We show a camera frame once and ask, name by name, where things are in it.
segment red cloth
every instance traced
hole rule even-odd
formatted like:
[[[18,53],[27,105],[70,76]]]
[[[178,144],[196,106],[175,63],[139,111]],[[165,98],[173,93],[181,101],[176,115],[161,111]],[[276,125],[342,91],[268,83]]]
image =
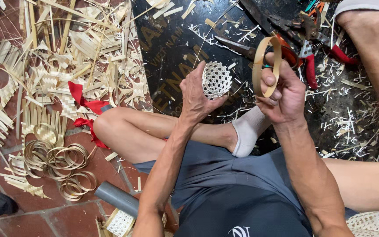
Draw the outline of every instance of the red cloth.
[[[83,126],[83,125],[87,125],[89,128],[90,128],[90,132],[91,132],[91,141],[96,143],[96,145],[98,147],[102,147],[102,148],[108,148],[108,146],[106,146],[101,140],[99,140],[97,137],[96,137],[96,134],[94,134],[93,132],[93,120],[90,119],[90,120],[87,120],[87,119],[83,119],[83,118],[77,118],[75,120],[75,122],[73,123],[76,127],[80,127],[80,126]]]
[[[84,99],[83,92],[82,92],[83,86],[80,84],[75,84],[72,81],[69,81],[68,87],[70,88],[70,93],[72,97],[74,98],[74,100],[77,101],[77,103],[80,106],[87,106],[98,115],[102,114],[102,110],[100,108],[109,104],[109,102],[107,101],[94,100],[94,101],[89,102],[86,99]]]

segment knee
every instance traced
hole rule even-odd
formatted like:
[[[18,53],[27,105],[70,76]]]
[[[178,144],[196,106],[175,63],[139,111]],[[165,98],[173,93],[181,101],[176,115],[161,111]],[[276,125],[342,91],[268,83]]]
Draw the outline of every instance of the knee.
[[[93,130],[96,136],[99,136],[103,131],[111,131],[114,126],[120,125],[125,121],[130,110],[132,109],[116,107],[99,115],[93,123]]]

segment gray plastic pipe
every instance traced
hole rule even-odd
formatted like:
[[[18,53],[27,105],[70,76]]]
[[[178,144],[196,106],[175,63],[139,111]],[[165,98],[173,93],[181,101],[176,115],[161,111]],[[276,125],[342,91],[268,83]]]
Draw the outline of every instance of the gray plastic pipe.
[[[104,181],[94,193],[98,198],[137,218],[139,201],[132,195],[113,186],[108,181]]]

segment dark shorts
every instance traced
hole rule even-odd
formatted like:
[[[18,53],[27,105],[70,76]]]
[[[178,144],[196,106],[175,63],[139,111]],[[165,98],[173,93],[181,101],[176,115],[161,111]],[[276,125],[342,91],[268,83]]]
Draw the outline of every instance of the dark shorts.
[[[155,160],[134,164],[149,173]],[[305,212],[292,188],[281,148],[262,156],[234,157],[227,149],[189,141],[172,194],[172,205],[179,208],[202,203],[208,190],[220,185],[247,185],[275,192],[291,202],[300,215]]]

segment fingernail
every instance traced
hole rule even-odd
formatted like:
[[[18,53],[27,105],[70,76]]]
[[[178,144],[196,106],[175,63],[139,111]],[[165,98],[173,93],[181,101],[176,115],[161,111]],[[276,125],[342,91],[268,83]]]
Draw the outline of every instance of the fingernail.
[[[267,85],[272,86],[273,82],[274,82],[274,79],[271,76],[266,78]]]
[[[270,99],[270,103],[271,103],[272,105],[274,105],[274,106],[276,106],[276,105],[279,104],[277,101],[275,101],[275,100],[271,100],[271,99]]]

